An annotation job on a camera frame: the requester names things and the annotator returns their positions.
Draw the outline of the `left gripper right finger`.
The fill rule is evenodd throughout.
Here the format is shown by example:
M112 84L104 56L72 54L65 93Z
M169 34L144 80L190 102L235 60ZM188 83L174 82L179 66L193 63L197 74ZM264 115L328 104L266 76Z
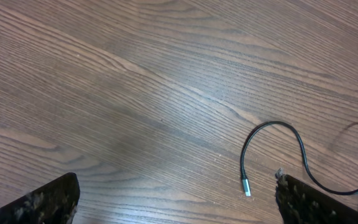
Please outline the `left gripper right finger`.
M358 211L279 169L276 203L284 224L358 224Z

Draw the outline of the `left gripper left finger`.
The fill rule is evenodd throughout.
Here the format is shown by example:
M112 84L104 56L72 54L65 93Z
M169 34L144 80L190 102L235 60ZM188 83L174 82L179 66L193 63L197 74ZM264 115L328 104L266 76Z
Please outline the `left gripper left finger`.
M72 224L80 198L73 172L0 208L0 224Z

